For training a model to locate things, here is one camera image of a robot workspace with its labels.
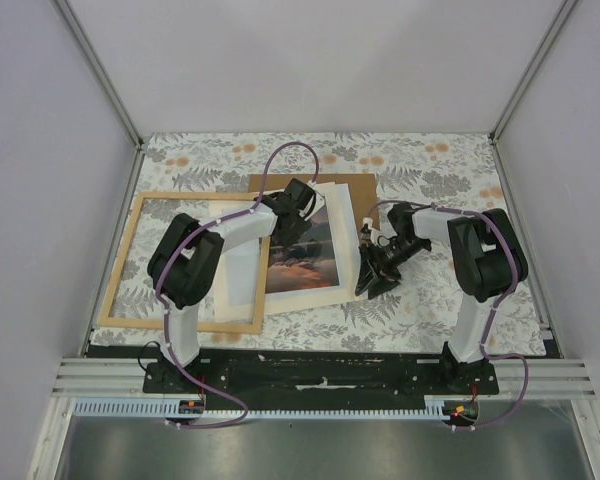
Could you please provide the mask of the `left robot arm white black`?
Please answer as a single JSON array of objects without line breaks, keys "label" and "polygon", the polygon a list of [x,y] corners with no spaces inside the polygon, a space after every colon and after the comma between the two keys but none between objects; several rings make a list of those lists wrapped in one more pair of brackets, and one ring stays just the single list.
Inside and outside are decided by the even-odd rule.
[{"label": "left robot arm white black", "polygon": [[282,191],[264,192],[254,203],[221,216],[198,220],[186,213],[174,217],[147,266],[155,296],[163,305],[165,373],[178,392],[199,384],[198,311],[209,293],[221,256],[256,239],[271,238],[290,247],[311,227],[324,205],[313,182],[292,179]]}]

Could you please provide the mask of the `cream mat board passe-partout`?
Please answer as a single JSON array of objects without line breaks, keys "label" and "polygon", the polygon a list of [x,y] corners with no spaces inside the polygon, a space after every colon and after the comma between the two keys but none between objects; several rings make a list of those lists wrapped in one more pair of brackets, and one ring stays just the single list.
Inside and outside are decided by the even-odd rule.
[{"label": "cream mat board passe-partout", "polygon": [[[360,266],[355,218],[348,186],[333,182],[319,184],[324,194],[332,231],[340,285],[320,289],[267,294],[266,315],[289,313],[355,301],[357,269]],[[212,322],[252,320],[261,241],[250,240],[224,253],[201,316]]]}]

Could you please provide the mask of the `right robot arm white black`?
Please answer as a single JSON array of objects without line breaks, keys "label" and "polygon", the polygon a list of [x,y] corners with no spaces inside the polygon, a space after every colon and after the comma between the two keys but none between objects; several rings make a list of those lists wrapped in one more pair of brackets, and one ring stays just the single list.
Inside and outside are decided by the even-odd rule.
[{"label": "right robot arm white black", "polygon": [[433,242],[449,246],[463,293],[455,329],[444,343],[435,381],[447,392],[494,390],[486,348],[500,304],[528,276],[528,263],[505,210],[472,212],[392,201],[386,240],[366,217],[360,229],[360,271],[355,294],[376,298],[400,285],[399,267]]}]

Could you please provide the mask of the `brown fibreboard backing board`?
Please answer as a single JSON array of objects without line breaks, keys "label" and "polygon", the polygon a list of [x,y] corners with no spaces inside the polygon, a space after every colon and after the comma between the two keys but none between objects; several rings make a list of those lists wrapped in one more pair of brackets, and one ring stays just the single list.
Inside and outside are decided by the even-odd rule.
[{"label": "brown fibreboard backing board", "polygon": [[[284,190],[292,178],[307,183],[310,174],[269,174],[265,180],[265,190]],[[324,174],[318,176],[319,183],[346,184],[353,208],[356,227],[361,228],[365,217],[371,218],[375,226],[379,225],[379,213],[370,211],[378,202],[376,178],[374,174]]]}]

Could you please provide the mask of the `wooden picture frame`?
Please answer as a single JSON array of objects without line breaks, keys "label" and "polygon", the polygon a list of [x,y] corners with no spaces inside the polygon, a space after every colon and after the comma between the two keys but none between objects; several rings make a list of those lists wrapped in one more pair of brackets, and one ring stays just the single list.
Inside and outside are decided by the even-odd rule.
[{"label": "wooden picture frame", "polygon": [[[110,312],[118,291],[124,264],[130,249],[133,237],[139,222],[142,204],[147,199],[170,199],[170,200],[206,200],[206,201],[249,201],[256,196],[255,193],[236,192],[166,192],[166,191],[141,191],[136,195],[133,202],[130,217],[126,222],[124,234],[120,242],[119,252],[116,257],[102,303],[101,313],[97,325],[113,328],[137,328],[147,330],[158,330],[163,328],[163,321],[158,319],[143,320],[140,318],[117,318],[111,317]],[[268,255],[270,238],[261,240],[259,270],[256,282],[255,299],[253,303],[252,322],[199,322],[199,330],[207,333],[222,334],[249,334],[259,335],[262,332],[265,311],[265,290],[268,268]]]}]

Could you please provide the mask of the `sunset landscape photo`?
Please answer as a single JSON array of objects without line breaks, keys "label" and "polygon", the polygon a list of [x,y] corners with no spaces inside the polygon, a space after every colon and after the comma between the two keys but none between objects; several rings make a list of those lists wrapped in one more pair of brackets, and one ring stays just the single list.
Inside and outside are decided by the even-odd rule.
[{"label": "sunset landscape photo", "polygon": [[311,227],[291,246],[271,242],[267,294],[340,285],[327,208],[322,207],[310,222]]}]

